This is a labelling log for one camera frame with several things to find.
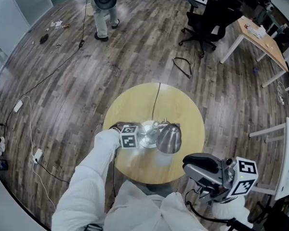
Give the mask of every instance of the white cable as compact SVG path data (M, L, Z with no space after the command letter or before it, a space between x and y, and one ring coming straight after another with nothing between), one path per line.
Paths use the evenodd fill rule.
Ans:
M277 86L277 98L278 98L278 101L281 103L283 100L283 91L279 84Z
M31 155L32 155L32 158L34 159L34 155L33 155L33 140L32 140L32 106L31 106L31 99L30 99L30 97L25 96L25 97L23 97L22 99L20 99L20 100L18 100L18 101L21 101L21 100L23 100L24 98L29 98L29 104L30 104ZM52 200L50 199L50 197L48 196L48 193L47 193L47 190L46 190L46 188L45 188L45 186L44 186L44 183L43 183L43 181L42 181L42 178L39 176L39 174L38 174L37 172L35 172L35 170L34 170L34 165L35 165L35 163L33 162L32 170L33 170L33 172L39 177L39 179L40 179L40 181L41 181L41 183L42 183L42 185L43 185L43 188L45 189L45 192L46 192L46 195L47 195L48 199L49 199L50 202L53 204L54 209L56 209L56 206L54 205L53 201L52 201Z
M285 86L283 85L283 83L281 83L281 82L279 81L278 84L277 84L277 98L278 98L278 101L279 101L280 103L283 103L283 105L284 105L285 103L284 103L283 91L282 91L282 88L281 88L280 85L284 88L284 91L285 91L285 93L286 93L287 95L289 95L289 92L286 91L286 88L285 88Z
M46 195L47 195L48 199L50 200L50 202L52 203L54 209L56 210L56 206L54 205L53 201L52 201L52 200L50 199L50 197L48 196L48 193L47 193L47 190L46 190L46 188L45 188L45 186L44 186L44 184L43 184L42 178L39 176L39 174L38 174L37 172L34 171L34 165L35 165L35 163L33 163L32 170L33 170L33 172L39 177L39 179L40 179L40 181L41 181L41 183L42 183L42 185L43 185L43 188L45 189L45 192L46 192Z
M32 155L32 158L34 158L34 155L33 155L33 140L32 140L32 106L31 106L31 99L30 97L28 96L25 96L23 97L22 99L18 100L18 101L21 101L23 100L24 98L29 98L29 104L30 104L30 138L31 138L31 155Z

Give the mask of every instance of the gray pants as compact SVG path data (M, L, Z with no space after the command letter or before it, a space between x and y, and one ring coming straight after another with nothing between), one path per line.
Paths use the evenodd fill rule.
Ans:
M101 10L99 9L94 0L90 0L91 6L93 8L93 15L95 19L95 24L97 28L97 36L99 38L106 38L107 37L107 25L104 16L107 15L107 11L110 14L110 24L112 26L116 26L119 23L118 16L117 16L117 5L115 5L110 10Z

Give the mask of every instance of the black shoe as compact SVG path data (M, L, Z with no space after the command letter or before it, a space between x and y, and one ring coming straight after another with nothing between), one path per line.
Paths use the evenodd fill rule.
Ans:
M108 37L106 37L106 38L100 38L100 37L98 37L98 36L97 36L97 32L94 34L94 37L95 37L97 40L100 40L100 41L103 41L103 42L108 41Z
M116 24L115 26L111 26L112 29L116 29L119 26L120 20L118 19L118 21L119 21L118 24Z

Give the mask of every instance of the human arm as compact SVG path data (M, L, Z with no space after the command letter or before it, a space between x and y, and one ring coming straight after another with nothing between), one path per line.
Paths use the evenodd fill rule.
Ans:
M69 188L53 215L52 231L84 230L88 224L102 224L105 217L105 181L108 166L119 147L119 133L110 129L98 133L94 148L75 168Z

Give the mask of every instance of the black office chair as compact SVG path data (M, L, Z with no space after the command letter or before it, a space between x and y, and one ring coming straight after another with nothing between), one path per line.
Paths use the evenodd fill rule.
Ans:
M289 231L289 217L282 212L283 206L289 204L285 203L285 199L286 198L281 198L277 200L273 207L269 206L271 196L265 207L262 206L260 202L257 202L262 212L255 220L250 222L261 223L263 220L266 220L263 224L265 231Z
M240 18L242 12L229 8L226 2L208 0L203 15L192 12L187 12L186 15L188 17L188 25L191 26L193 30L184 27L182 32L188 31L192 34L192 37L180 41L179 45L182 45L183 42L186 41L199 41L201 47L200 58L203 58L203 43L205 42L211 45L212 50L214 51L216 46L212 41L216 42L222 39L225 36L226 27ZM217 34L212 34L212 31L216 26L219 26Z

